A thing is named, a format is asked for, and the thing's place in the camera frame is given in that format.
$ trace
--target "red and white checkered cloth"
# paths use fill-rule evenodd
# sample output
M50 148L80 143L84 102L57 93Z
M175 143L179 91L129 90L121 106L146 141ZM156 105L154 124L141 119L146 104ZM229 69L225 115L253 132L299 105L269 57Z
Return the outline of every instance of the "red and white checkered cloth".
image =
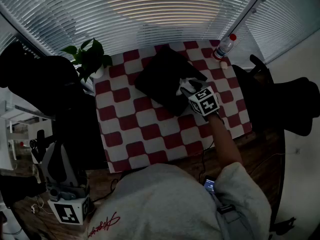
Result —
M252 130L236 75L210 58L216 40L165 44L184 55L208 79L219 114L232 138ZM213 138L207 122L190 107L179 117L137 90L134 81L162 45L112 56L113 65L94 80L97 116L111 173L200 154Z

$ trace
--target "green leaves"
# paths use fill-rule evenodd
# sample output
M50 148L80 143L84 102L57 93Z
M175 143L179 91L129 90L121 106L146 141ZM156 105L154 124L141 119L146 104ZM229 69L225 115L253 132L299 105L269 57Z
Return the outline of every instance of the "green leaves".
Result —
M84 50L92 40L92 46L88 50ZM79 73L79 79L83 79L85 82L90 75L97 72L102 65L104 68L113 65L111 57L105 54L102 44L94 38L83 42L78 50L75 46L70 45L61 51L71 54L74 57L73 65L81 65L76 70Z
M89 39L89 40L83 42L83 44L81 44L81 46L80 46L80 49L83 50L91 41L92 41L92 39Z
M70 46L67 46L66 48L62 49L61 51L65 52L67 54L75 55L77 53L77 47L70 45Z
M103 55L102 64L104 68L106 68L107 66L112 66L112 58L109 55Z
M93 39L92 47L90 49L92 49L98 55L98 57L101 57L105 54L102 44L99 43L96 39Z

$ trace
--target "white cube with marker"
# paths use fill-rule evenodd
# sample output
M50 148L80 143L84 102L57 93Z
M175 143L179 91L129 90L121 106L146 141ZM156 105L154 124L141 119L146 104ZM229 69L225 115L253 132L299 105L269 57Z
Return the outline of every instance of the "white cube with marker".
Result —
M181 89L182 93L188 98L192 109L203 116L207 116L212 112L217 111L220 106L217 96L212 90L211 86L205 81L192 81L202 84L202 88L200 91L190 93L186 89Z
M59 201L48 200L48 204L60 223L83 225L89 209L89 195L85 198Z

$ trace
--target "water bottle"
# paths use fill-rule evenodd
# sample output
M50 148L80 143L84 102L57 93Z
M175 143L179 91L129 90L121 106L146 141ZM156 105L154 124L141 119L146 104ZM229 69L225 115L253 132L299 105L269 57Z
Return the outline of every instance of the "water bottle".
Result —
M234 42L236 39L237 39L237 36L235 34L231 34L230 36L222 38L219 45L214 50L212 56L216 60L220 61L234 47Z

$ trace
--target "window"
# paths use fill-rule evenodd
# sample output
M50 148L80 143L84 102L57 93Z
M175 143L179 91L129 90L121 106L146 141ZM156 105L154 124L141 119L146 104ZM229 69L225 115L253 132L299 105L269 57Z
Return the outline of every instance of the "window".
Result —
M233 64L250 67L251 54L268 63L320 29L320 0L265 0L236 30Z
M96 38L109 55L175 41L217 40L252 0L0 0L49 52Z

